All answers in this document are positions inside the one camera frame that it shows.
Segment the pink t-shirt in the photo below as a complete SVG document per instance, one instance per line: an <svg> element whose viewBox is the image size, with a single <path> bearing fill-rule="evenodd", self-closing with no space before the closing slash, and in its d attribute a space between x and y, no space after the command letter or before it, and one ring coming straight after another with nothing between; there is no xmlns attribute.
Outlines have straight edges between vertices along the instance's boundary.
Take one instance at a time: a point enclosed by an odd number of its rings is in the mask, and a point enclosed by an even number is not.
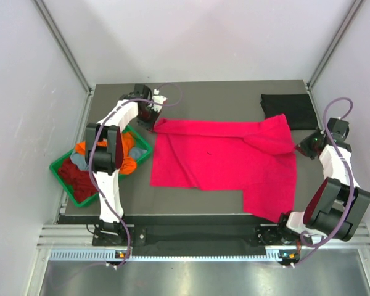
<svg viewBox="0 0 370 296"><path fill-rule="evenodd" d="M153 187L242 191L243 210L278 222L294 207L295 144L285 115L261 122L161 119Z"/></svg>

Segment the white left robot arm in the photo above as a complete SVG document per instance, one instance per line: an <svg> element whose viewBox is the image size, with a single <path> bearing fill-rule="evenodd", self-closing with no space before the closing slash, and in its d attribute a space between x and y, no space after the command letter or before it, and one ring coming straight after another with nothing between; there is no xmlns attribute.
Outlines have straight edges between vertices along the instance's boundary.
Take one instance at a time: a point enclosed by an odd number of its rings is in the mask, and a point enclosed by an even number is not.
<svg viewBox="0 0 370 296"><path fill-rule="evenodd" d="M103 241L120 245L128 241L130 234L123 221L119 190L120 167L125 160L122 132L133 119L152 130L166 101L159 89L136 84L103 119L87 125L85 160L101 207L94 245L101 245Z"/></svg>

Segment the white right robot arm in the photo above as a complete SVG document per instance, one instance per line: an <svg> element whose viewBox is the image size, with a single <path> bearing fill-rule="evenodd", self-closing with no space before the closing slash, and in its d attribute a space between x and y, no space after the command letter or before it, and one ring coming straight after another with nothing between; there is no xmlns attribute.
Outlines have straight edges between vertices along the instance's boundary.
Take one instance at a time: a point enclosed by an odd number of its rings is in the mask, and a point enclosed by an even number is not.
<svg viewBox="0 0 370 296"><path fill-rule="evenodd" d="M354 176L348 175L352 148L345 142L349 134L348 122L330 118L327 127L338 147L330 143L325 131L317 129L302 140L296 150L302 155L318 158L323 166L324 181L303 212L283 213L275 235L279 242L289 244L300 238L303 231L311 234L329 235L338 225L350 195L350 183L354 185L353 200L335 239L349 241L358 228L370 204L370 193L360 188Z"/></svg>

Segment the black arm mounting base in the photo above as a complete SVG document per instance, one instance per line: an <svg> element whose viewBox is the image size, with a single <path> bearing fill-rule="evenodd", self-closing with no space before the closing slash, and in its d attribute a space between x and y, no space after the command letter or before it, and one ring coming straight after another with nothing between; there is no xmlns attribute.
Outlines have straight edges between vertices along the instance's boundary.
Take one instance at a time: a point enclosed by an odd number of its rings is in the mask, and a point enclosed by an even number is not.
<svg viewBox="0 0 370 296"><path fill-rule="evenodd" d="M124 223L91 221L94 245L130 244L134 249L179 249L189 244L233 243L244 247L294 245L300 236L286 227L287 216L277 223L253 215L128 215Z"/></svg>

